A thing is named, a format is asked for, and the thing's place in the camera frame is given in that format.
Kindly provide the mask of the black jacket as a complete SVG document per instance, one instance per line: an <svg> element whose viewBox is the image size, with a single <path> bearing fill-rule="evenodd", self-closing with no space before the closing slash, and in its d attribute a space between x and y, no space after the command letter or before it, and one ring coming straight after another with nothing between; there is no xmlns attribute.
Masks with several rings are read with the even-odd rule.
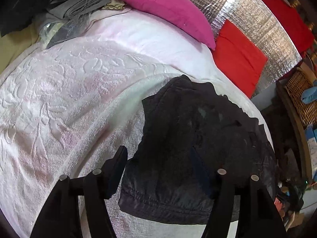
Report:
<svg viewBox="0 0 317 238"><path fill-rule="evenodd" d="M204 225L219 169L233 178L233 221L247 177L257 175L275 198L276 159L264 126L211 83L175 77L142 105L143 136L126 165L121 211L164 224Z"/></svg>

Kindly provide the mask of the grey folded clothes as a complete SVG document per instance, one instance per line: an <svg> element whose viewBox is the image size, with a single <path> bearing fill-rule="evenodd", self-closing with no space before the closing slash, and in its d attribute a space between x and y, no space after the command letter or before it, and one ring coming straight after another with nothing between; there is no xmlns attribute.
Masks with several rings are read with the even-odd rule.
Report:
<svg viewBox="0 0 317 238"><path fill-rule="evenodd" d="M67 0L48 12L58 19L70 19L103 7L111 0Z"/></svg>

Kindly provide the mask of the black clothes pile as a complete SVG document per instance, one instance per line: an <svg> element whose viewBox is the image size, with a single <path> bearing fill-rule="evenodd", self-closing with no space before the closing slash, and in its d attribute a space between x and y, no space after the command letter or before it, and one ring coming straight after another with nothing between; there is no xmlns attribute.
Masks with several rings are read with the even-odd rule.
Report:
<svg viewBox="0 0 317 238"><path fill-rule="evenodd" d="M1 36L19 31L35 14L49 5L50 0L1 0Z"/></svg>

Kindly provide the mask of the blue and white boxes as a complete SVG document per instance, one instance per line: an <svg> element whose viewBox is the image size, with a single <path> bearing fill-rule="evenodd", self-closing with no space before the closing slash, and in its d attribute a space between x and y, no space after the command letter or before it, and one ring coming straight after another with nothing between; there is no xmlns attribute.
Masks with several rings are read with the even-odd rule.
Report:
<svg viewBox="0 0 317 238"><path fill-rule="evenodd" d="M317 144L316 144L316 129L312 124L309 124L305 129L305 137L309 148L309 156L312 167L313 182L316 182L316 157L317 157Z"/></svg>

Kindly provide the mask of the white textured bedspread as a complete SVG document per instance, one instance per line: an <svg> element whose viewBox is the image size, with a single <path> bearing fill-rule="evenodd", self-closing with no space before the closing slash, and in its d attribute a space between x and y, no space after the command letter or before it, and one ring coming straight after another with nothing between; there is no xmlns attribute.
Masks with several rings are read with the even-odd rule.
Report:
<svg viewBox="0 0 317 238"><path fill-rule="evenodd" d="M208 47L173 24L131 10L49 49L25 50L1 74L1 210L29 237L62 174L85 176L142 137L142 100L170 79L211 82L247 115L260 111L215 65Z"/></svg>

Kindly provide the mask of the wicker basket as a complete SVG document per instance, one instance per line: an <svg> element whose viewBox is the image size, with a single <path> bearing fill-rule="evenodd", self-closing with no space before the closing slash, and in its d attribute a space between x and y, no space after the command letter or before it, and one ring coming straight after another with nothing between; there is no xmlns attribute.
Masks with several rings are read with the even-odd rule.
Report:
<svg viewBox="0 0 317 238"><path fill-rule="evenodd" d="M316 101L313 101L309 104L305 104L301 101L302 93L312 87L313 84L308 79L305 72L299 68L293 73L293 75L284 85L284 88L290 96L304 127L309 124L316 125Z"/></svg>

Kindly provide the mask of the light blue cloth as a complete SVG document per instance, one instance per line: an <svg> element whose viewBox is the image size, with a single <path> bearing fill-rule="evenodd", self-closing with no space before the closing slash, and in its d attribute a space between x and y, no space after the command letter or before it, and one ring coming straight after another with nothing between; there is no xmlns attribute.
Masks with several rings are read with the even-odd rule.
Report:
<svg viewBox="0 0 317 238"><path fill-rule="evenodd" d="M304 104L310 104L317 100L317 80L313 82L313 87L305 90L301 95Z"/></svg>

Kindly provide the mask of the red square cushion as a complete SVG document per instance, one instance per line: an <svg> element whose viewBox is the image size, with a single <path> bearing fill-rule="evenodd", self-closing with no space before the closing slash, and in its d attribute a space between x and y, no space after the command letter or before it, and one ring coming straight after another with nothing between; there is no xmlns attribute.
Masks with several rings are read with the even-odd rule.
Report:
<svg viewBox="0 0 317 238"><path fill-rule="evenodd" d="M222 26L212 52L217 67L248 98L256 90L267 62L264 53L229 20Z"/></svg>

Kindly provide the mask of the red cloth on headboard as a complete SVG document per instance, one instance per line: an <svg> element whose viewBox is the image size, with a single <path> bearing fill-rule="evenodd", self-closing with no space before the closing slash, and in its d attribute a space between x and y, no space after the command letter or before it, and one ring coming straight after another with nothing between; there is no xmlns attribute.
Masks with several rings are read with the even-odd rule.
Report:
<svg viewBox="0 0 317 238"><path fill-rule="evenodd" d="M303 22L297 10L288 5L284 0L262 0L279 20L300 55L312 47L314 35Z"/></svg>

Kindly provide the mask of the silver foil insulation sheet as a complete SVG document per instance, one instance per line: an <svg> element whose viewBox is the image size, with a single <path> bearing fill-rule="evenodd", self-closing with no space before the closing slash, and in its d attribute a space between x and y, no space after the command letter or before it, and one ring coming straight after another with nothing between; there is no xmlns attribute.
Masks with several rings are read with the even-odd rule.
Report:
<svg viewBox="0 0 317 238"><path fill-rule="evenodd" d="M254 95L288 73L302 59L293 41L262 0L190 0L205 15L214 36L231 21L267 57Z"/></svg>

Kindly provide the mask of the magenta pillow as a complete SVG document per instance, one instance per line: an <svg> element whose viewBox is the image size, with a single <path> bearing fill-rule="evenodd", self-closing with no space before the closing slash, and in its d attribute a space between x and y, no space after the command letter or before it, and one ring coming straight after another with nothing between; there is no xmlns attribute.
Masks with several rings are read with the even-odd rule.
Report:
<svg viewBox="0 0 317 238"><path fill-rule="evenodd" d="M122 0L130 7L153 14L215 50L212 28L204 14L190 0Z"/></svg>

